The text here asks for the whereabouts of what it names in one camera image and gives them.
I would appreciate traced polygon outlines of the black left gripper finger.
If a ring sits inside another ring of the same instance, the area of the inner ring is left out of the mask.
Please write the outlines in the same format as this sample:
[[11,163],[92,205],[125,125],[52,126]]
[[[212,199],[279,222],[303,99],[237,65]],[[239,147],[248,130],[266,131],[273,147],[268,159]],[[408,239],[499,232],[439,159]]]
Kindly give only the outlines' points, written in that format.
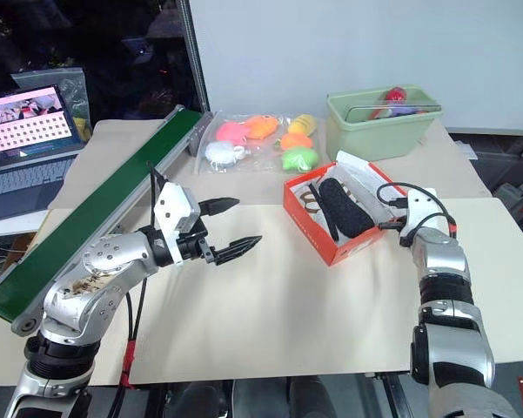
[[199,203],[201,216],[215,216],[225,212],[240,203],[239,199],[231,197],[203,200]]
[[261,236],[249,236],[232,241],[226,248],[214,250],[213,257],[216,266],[237,259],[250,251],[262,239]]

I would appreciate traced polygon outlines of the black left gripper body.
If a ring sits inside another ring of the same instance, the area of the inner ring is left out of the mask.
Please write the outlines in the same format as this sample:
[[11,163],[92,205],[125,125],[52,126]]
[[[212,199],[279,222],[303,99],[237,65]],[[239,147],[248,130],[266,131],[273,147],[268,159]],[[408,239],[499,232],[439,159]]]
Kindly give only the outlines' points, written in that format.
[[206,240],[207,236],[208,231],[201,218],[195,222],[189,232],[180,233],[177,239],[177,245],[182,259],[204,259],[206,262],[214,262],[214,248],[208,245]]

